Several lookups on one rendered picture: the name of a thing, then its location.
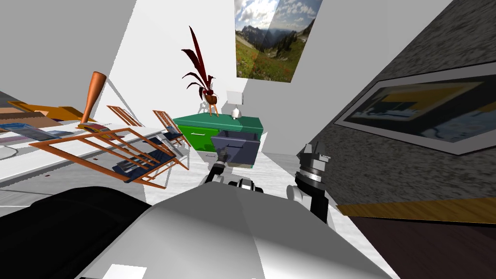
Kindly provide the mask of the red plant in brown pot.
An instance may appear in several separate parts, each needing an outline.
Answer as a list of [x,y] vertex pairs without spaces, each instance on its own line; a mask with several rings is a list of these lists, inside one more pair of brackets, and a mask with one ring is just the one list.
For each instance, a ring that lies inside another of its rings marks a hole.
[[217,96],[214,93],[213,90],[213,82],[214,82],[214,77],[211,75],[208,75],[206,73],[206,69],[204,66],[203,58],[202,58],[202,53],[200,46],[198,44],[197,37],[193,31],[193,29],[189,26],[189,30],[191,33],[191,37],[193,40],[194,48],[195,49],[182,49],[182,51],[189,57],[191,62],[193,63],[195,69],[197,70],[196,73],[194,72],[189,72],[183,76],[183,78],[187,76],[192,76],[194,77],[197,82],[191,82],[188,84],[187,89],[192,86],[192,85],[197,85],[198,86],[198,94],[201,100],[204,100],[208,104],[208,110],[210,116],[212,116],[212,107],[214,108],[215,115],[219,117],[218,110],[216,107],[217,104]]

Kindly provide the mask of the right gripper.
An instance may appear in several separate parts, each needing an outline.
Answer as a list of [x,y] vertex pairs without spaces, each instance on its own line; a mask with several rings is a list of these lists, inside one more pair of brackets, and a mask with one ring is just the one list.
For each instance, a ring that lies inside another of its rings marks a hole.
[[329,162],[331,157],[326,155],[325,144],[317,141],[315,143],[315,153],[313,152],[313,145],[307,143],[304,148],[304,152],[299,154],[299,168],[307,172],[310,169],[317,171],[325,171],[326,164]]

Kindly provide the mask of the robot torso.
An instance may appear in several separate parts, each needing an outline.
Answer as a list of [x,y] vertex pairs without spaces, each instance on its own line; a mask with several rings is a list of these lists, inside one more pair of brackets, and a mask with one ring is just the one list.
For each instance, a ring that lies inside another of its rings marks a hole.
[[209,182],[148,208],[81,272],[142,279],[391,279],[304,205]]

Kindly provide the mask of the mountain landscape picture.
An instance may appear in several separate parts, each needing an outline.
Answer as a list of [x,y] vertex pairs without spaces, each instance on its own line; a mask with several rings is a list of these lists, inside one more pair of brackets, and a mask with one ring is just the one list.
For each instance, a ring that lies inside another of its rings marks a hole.
[[323,0],[234,0],[236,76],[290,83]]

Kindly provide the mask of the grey-blue drawer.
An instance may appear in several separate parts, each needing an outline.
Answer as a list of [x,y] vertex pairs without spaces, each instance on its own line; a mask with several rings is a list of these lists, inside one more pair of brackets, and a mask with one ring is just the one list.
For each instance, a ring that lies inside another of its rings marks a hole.
[[221,130],[211,137],[216,154],[226,162],[254,165],[259,151],[259,136],[255,133]]

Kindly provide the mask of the white table with clutter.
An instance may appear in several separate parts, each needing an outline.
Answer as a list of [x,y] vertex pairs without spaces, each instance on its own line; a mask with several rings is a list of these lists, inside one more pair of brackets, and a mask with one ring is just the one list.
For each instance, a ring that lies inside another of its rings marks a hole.
[[84,166],[89,166],[91,163],[86,158],[97,155],[98,152],[121,147],[138,140],[146,140],[164,131],[163,128],[117,124],[108,124],[106,127],[113,133],[128,131],[129,134],[122,139],[104,141],[101,133],[94,134],[85,131],[73,137],[33,142],[31,146],[36,148],[35,151],[0,160],[0,183],[37,171],[45,171],[65,162],[81,162]]

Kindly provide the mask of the green cabinet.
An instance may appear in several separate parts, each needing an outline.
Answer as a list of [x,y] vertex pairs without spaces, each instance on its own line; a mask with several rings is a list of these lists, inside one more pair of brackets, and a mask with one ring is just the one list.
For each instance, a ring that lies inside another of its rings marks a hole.
[[[189,116],[175,118],[174,123],[192,145],[195,151],[204,153],[205,158],[211,158],[217,155],[211,137],[217,135],[221,130],[241,131],[255,133],[259,136],[263,134],[264,128],[259,118],[243,116],[233,120],[230,115],[221,114],[210,116],[209,113],[199,113]],[[205,134],[205,136],[195,136],[191,133]],[[235,164],[234,166],[252,167],[253,165]]]

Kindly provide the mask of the grey-framed wall picture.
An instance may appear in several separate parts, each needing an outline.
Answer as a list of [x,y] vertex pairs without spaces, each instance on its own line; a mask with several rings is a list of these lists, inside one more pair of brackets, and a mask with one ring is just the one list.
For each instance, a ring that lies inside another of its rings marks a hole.
[[452,155],[496,147],[496,61],[376,82],[335,124]]

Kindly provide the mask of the orange wooden chair blue seat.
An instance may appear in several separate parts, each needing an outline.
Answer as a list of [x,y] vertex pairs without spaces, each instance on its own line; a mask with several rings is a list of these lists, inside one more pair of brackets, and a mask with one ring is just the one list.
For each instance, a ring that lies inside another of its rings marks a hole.
[[163,135],[169,140],[170,143],[179,144],[181,146],[182,142],[184,142],[189,147],[191,147],[191,144],[185,138],[183,133],[181,133],[177,124],[174,123],[172,118],[166,112],[160,110],[153,110],[153,113],[164,125],[167,132],[165,132]]
[[140,126],[142,127],[141,123],[133,118],[127,111],[125,111],[123,108],[119,106],[109,106],[107,107],[115,113],[122,121],[124,121],[127,125],[130,126]]
[[[131,127],[31,143],[31,146],[70,162],[103,173],[124,183],[138,183],[163,189],[154,179],[173,166],[189,168],[183,155],[160,138],[161,132],[144,136]],[[85,156],[102,152],[117,158],[112,167],[91,162]]]

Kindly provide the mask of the white table lamp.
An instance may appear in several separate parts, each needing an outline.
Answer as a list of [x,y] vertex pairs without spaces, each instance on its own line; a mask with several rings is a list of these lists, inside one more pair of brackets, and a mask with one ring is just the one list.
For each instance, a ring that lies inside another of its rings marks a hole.
[[243,93],[242,92],[234,92],[234,91],[226,91],[227,94],[227,103],[230,105],[234,105],[234,108],[231,112],[231,117],[233,120],[239,119],[241,117],[241,112],[238,105],[243,104]]

